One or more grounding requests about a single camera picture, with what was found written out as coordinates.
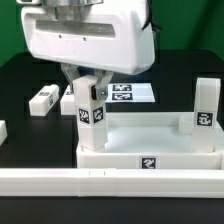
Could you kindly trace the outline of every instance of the white plastic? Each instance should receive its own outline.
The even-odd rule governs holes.
[[[6,138],[7,138],[7,130],[5,121],[0,121],[0,146],[5,141]]]
[[[29,101],[31,116],[46,116],[49,110],[59,99],[59,87],[57,85],[44,86]]]
[[[224,132],[219,124],[215,152],[195,153],[191,150],[192,135],[179,131],[182,116],[192,113],[107,113],[105,151],[94,153],[78,146],[78,168],[220,169]],[[147,159],[155,164],[145,167]]]
[[[31,0],[31,2],[24,1],[24,0],[16,0],[18,4],[22,5],[38,5],[41,3],[41,0]]]
[[[92,98],[96,82],[97,77],[89,75],[73,81],[79,142],[93,151],[103,150],[108,141],[105,101]]]
[[[0,196],[224,198],[224,171],[0,169]]]
[[[70,85],[64,92],[60,101],[61,115],[76,115],[75,112],[75,96],[71,92]]]
[[[101,35],[103,29],[95,36],[62,33],[66,25],[57,32],[50,31],[51,25],[41,31],[37,21],[55,21],[54,9],[22,10],[26,42],[34,57],[131,75],[147,70],[154,62],[151,24],[142,30],[147,17],[146,0],[104,0],[102,4],[85,7],[85,24],[113,27],[114,36],[105,37]]]
[[[192,151],[213,152],[220,79],[198,78],[194,105]]]

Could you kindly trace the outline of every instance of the marker sticker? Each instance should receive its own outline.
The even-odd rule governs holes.
[[[141,157],[140,161],[142,169],[156,169],[158,165],[156,157]]]
[[[49,103],[50,103],[50,106],[54,104],[54,100],[53,100],[52,95],[50,95],[50,97],[49,97]]]
[[[103,107],[100,107],[93,111],[93,122],[94,124],[102,121],[104,119]]]
[[[194,126],[202,128],[214,128],[215,127],[215,113],[196,111]]]
[[[113,85],[113,91],[132,91],[132,86],[131,85]]]
[[[40,92],[39,96],[48,96],[50,93],[49,92]]]
[[[87,110],[78,109],[79,120],[85,124],[90,124],[89,112]]]
[[[117,101],[126,101],[126,100],[133,100],[133,94],[132,93],[113,93],[112,94],[112,100]]]

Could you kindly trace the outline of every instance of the white edge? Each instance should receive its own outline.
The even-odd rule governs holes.
[[[0,169],[0,196],[224,198],[224,171]]]

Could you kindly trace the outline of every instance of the white base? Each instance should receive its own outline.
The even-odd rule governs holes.
[[[142,169],[142,159],[155,159],[156,169],[224,167],[224,133],[216,124],[213,153],[191,151],[191,134],[180,133],[179,118],[191,113],[108,113],[105,151],[77,148],[78,168]]]
[[[7,130],[5,121],[0,121],[0,146],[5,141],[6,138],[7,138]]]

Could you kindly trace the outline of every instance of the white box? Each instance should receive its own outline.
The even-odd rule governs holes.
[[[59,99],[59,87],[57,85],[44,86],[29,101],[31,116],[45,116]]]

